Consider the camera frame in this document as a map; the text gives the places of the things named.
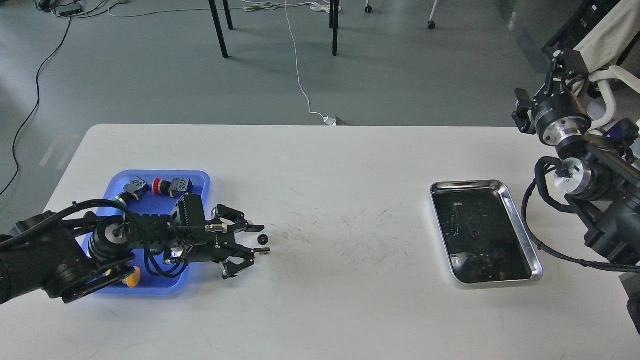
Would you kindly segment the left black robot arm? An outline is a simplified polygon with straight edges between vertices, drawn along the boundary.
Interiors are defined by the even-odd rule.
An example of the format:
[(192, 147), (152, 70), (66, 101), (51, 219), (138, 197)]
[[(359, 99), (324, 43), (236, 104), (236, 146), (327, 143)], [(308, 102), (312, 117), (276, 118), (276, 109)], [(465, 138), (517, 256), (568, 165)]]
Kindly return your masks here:
[(199, 194), (183, 194), (170, 214), (137, 214), (91, 199), (18, 222), (1, 236), (1, 302), (43, 290), (68, 304), (110, 286), (135, 288), (146, 276), (180, 278), (213, 263), (229, 279), (265, 255), (265, 226), (219, 204), (206, 219)]

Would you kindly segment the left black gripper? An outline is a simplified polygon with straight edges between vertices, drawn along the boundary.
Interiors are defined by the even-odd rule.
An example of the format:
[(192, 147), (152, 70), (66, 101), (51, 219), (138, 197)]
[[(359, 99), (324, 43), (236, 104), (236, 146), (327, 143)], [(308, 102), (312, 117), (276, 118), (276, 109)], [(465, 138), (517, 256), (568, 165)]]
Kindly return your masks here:
[(181, 258), (190, 263), (219, 263), (222, 279), (228, 280), (253, 266), (258, 255), (270, 253), (270, 247), (243, 248), (240, 253), (234, 248), (234, 234), (265, 230), (264, 225), (250, 223), (244, 212), (218, 204), (211, 210), (211, 217), (211, 223), (204, 225), (174, 226), (183, 242)]

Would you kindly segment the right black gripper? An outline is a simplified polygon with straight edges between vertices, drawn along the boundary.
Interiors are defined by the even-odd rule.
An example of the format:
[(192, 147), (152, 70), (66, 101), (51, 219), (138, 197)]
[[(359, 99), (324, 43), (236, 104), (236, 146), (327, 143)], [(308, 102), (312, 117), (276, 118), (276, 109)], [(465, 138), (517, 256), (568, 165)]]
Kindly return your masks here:
[(589, 75), (578, 50), (558, 50), (542, 86), (542, 95), (546, 98), (534, 101), (525, 89), (514, 89), (516, 107), (512, 120), (519, 132), (537, 134), (542, 144), (551, 147), (569, 137), (585, 134), (592, 120), (574, 93), (582, 89)]

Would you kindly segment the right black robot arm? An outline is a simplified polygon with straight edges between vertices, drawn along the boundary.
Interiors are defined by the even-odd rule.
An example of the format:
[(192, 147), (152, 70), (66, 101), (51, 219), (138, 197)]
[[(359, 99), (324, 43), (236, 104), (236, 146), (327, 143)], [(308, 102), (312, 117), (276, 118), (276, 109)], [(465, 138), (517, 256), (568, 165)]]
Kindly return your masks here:
[(532, 240), (547, 254), (586, 268), (619, 272), (627, 310), (639, 326), (639, 158), (632, 146), (639, 127), (629, 118), (615, 120), (609, 80), (620, 79), (634, 91), (639, 80), (619, 66), (590, 73), (573, 49), (554, 53), (544, 85), (530, 98), (517, 88), (512, 119), (521, 133), (538, 136), (557, 157), (544, 156), (523, 199), (522, 220), (534, 191), (564, 214), (575, 214), (587, 228), (585, 246), (606, 262), (576, 259)]

